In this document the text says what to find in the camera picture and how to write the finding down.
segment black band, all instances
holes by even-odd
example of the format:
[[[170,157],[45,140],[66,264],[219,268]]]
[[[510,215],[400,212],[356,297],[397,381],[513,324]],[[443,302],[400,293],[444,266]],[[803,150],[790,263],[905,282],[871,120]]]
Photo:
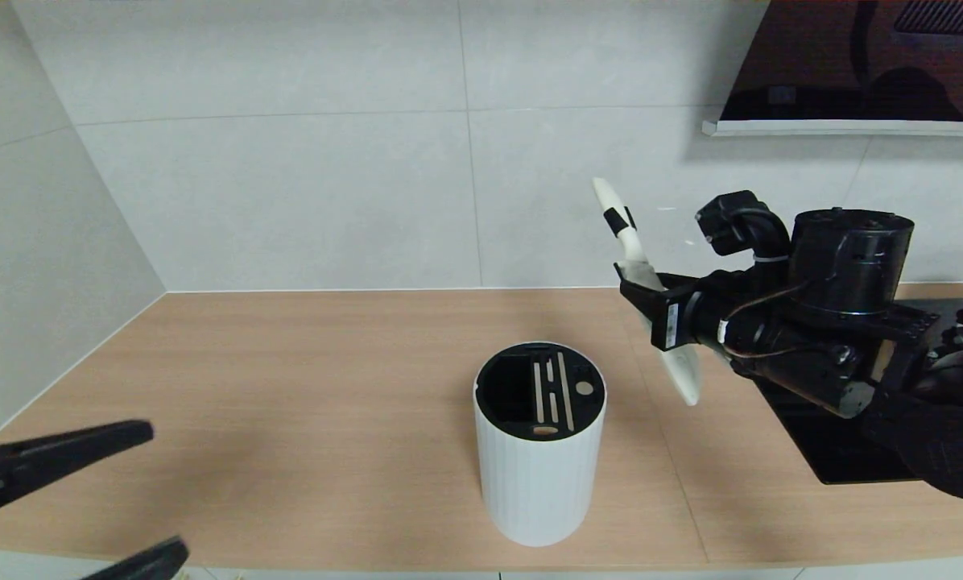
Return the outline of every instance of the black band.
[[[610,226],[610,231],[613,231],[614,235],[618,235],[618,232],[629,227],[630,225],[635,227],[635,224],[629,224],[629,222],[626,222],[624,217],[621,217],[621,214],[618,213],[618,211],[614,208],[603,212],[603,219],[607,221],[607,225]],[[628,213],[628,219],[629,221],[632,221],[631,213]]]

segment cable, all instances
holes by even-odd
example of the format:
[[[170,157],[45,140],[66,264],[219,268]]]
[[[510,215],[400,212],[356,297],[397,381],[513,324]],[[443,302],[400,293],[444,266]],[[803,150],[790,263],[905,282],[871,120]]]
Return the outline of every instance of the cable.
[[[803,280],[803,282],[801,282],[800,284],[796,284],[796,285],[793,285],[793,286],[788,286],[788,287],[786,287],[786,288],[783,288],[783,289],[781,289],[781,290],[778,290],[778,291],[776,291],[776,292],[773,292],[772,294],[765,294],[764,296],[760,296],[760,297],[758,297],[758,298],[754,298],[753,300],[750,300],[749,302],[743,302],[743,304],[740,304],[738,307],[732,309],[732,312],[727,313],[727,315],[725,315],[725,318],[721,319],[721,322],[728,322],[728,320],[731,320],[731,319],[732,319],[732,316],[735,316],[735,315],[737,315],[737,313],[740,313],[740,312],[744,311],[744,309],[748,309],[748,308],[750,308],[750,307],[755,307],[755,305],[764,304],[764,302],[768,302],[768,301],[770,301],[770,300],[775,300],[775,298],[780,298],[780,297],[783,297],[783,296],[787,296],[788,294],[793,294],[794,292],[798,292],[798,291],[800,291],[800,290],[803,290],[803,289],[806,288],[809,284],[810,284],[810,280]]]
[[[788,348],[788,349],[782,349],[780,351],[772,351],[772,352],[765,352],[765,353],[749,353],[749,352],[737,351],[733,349],[732,346],[728,346],[724,344],[724,342],[723,344],[721,344],[721,348],[725,349],[725,352],[729,353],[729,355],[732,355],[736,358],[768,358],[769,356],[779,356],[780,354],[788,354],[791,352],[808,350],[809,346],[792,346],[791,348]]]

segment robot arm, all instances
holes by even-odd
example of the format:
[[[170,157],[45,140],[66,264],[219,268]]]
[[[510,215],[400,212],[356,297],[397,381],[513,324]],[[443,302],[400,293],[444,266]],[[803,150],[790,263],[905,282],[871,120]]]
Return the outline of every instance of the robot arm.
[[[737,375],[784,387],[900,455],[915,476],[963,498],[963,352],[929,366],[935,313],[895,304],[915,224],[893,213],[822,209],[793,238],[749,191],[696,219],[721,256],[754,251],[746,271],[661,274],[663,290],[620,265],[621,294],[651,321],[651,344],[700,344]]]

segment black object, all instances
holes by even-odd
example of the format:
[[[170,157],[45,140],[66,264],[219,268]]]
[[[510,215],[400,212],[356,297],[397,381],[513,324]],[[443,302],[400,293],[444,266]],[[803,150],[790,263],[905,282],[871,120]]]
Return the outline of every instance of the black object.
[[[504,433],[554,441],[592,425],[606,389],[581,353],[552,342],[525,342],[486,362],[474,396],[481,414]]]
[[[152,438],[149,421],[130,420],[0,445],[0,508]],[[85,580],[169,580],[187,559],[175,536]]]
[[[152,438],[150,422],[121,421],[0,445],[0,508]]]
[[[83,580],[170,580],[187,559],[188,547],[174,536]]]
[[[959,4],[933,1],[926,4]],[[729,95],[721,112],[722,121],[749,121],[755,118],[802,120],[802,118],[857,118],[858,120],[950,121],[963,122],[963,114],[950,101],[946,87],[923,69],[904,66],[880,73],[873,80],[868,57],[868,33],[878,10],[878,1],[860,0],[849,33],[850,68],[857,78],[856,89],[816,87],[816,85],[764,85]],[[937,10],[928,10],[938,14]],[[901,23],[916,18],[898,19]],[[934,30],[922,29],[920,32]],[[956,34],[953,29],[942,29]]]
[[[912,221],[816,210],[797,216],[790,243],[747,191],[718,196],[697,221],[718,254],[751,247],[754,266],[661,275],[662,292],[618,269],[622,295],[651,320],[651,344],[728,357],[805,441],[821,481],[913,477],[963,498],[963,353],[931,363],[939,316],[894,302]]]

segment ribbed white cylinder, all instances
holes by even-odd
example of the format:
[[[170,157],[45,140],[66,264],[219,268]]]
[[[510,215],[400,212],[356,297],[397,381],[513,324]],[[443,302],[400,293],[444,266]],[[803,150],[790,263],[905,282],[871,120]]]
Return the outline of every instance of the ribbed white cylinder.
[[[496,528],[525,546],[548,546],[570,536],[592,499],[606,398],[591,425],[555,441],[504,433],[486,419],[477,396],[471,399],[481,492]]]

